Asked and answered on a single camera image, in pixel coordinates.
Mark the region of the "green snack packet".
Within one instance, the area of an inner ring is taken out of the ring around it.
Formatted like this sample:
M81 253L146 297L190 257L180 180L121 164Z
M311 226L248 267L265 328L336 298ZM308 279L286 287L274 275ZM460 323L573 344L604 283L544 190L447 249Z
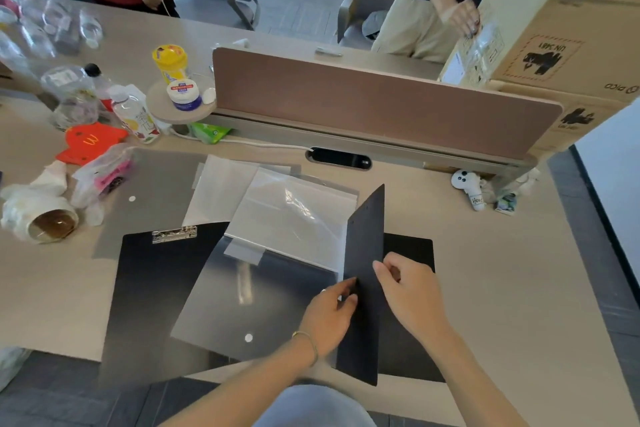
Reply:
M232 131L231 128L205 123L191 123L188 127L195 139L207 145L217 144Z

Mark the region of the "red paper food box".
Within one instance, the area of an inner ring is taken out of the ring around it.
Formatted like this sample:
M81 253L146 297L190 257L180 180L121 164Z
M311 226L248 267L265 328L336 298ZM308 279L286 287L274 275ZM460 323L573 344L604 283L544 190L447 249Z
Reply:
M102 123L76 125L65 130L67 148L56 155L64 164L82 167L102 156L110 147L124 142L129 133Z

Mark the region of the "person's right forearm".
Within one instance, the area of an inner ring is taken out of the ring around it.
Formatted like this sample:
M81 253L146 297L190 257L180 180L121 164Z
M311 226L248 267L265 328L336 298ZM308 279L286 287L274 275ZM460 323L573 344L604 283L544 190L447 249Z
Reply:
M530 427L452 327L421 332L419 341L443 375L466 427Z

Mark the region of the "round beige desk shelf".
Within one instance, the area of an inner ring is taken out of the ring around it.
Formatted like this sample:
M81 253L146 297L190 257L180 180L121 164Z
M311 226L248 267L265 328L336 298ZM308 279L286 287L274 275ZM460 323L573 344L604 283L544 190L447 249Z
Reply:
M167 84L162 79L157 79L146 93L146 104L149 113L155 118L168 124L190 124L203 121L216 110L215 83L212 76L195 75L195 83L201 92L206 93L212 89L212 101L204 103L195 110L178 110L169 95L167 94Z

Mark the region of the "clear bottle with black cap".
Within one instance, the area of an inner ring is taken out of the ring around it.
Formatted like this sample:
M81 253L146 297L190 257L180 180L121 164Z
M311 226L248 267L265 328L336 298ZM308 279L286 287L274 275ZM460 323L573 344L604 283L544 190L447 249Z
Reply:
M58 102L52 122L59 130L99 121L100 101L93 80L76 65L53 67L40 77L40 84Z

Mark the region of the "crumpled white tissue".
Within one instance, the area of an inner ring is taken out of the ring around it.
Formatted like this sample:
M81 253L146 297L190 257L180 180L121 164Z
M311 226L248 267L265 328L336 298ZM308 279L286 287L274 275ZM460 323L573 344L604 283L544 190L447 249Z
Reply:
M56 160L47 165L43 172L29 184L29 187L50 196L62 196L68 187L67 164Z

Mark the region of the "white handheld controller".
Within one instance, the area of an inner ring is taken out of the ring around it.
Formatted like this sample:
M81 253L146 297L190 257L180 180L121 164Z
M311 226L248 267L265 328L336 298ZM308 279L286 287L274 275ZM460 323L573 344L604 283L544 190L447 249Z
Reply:
M471 206L476 212L485 209L484 197L481 190L481 178L472 171L458 170L451 176L451 185L462 190L467 195Z

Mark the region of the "small printed packet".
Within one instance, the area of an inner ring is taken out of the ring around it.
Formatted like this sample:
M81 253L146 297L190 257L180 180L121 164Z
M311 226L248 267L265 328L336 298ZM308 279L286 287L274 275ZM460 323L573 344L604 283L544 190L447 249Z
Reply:
M498 213L513 216L516 212L518 196L515 193L504 194L498 198L494 210Z

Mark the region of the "plastic bag with pink item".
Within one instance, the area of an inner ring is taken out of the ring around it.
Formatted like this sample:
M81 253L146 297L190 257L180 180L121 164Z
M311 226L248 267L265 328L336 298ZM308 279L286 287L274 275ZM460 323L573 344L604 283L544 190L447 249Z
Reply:
M70 204L77 210L83 210L108 194L114 180L121 180L132 165L134 146L121 143L108 148L98 158L79 167L72 175L74 189Z

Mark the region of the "black plastic folder flap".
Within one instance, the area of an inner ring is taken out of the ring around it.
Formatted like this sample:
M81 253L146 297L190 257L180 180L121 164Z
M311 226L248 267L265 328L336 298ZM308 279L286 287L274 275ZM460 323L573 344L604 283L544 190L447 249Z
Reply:
M344 278L355 278L358 304L337 349L335 368L361 382L378 384L380 316L385 297L373 262L383 259L385 185L379 186L348 220Z

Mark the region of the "person's left forearm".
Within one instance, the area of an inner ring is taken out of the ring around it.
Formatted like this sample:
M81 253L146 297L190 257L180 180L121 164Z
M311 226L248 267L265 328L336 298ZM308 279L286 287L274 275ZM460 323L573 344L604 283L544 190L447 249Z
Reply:
M315 363L309 342L292 337L275 353L220 384L160 427L252 427L280 393Z

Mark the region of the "drink bottle with white cap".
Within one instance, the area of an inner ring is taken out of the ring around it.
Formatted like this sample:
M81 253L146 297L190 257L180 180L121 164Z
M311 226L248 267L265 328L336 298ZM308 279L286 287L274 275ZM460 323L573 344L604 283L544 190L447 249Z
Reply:
M124 86L112 85L108 93L115 115L141 143L149 144L160 137L159 128L143 104Z

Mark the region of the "black flat folder board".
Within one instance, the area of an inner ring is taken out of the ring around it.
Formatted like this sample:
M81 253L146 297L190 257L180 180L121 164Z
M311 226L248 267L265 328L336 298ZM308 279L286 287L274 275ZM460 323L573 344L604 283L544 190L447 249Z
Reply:
M383 253L395 252L435 271L433 241L386 232ZM444 377L412 334L400 324L386 300L380 307L378 372L382 375L444 383Z

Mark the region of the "person's left hand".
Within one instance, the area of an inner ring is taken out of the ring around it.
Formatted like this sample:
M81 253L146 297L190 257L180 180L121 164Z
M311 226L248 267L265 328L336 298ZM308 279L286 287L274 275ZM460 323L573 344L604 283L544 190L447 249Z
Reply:
M348 278L317 294L307 306L293 337L305 338L313 351L314 361L332 353L348 331L352 317L341 317L340 303L355 294L357 279Z

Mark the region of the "person's grey trousers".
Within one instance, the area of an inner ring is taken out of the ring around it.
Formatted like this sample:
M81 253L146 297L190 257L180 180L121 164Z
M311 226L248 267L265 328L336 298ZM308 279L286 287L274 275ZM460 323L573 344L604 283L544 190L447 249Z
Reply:
M359 402L329 386L300 383L286 388L253 427L376 427Z

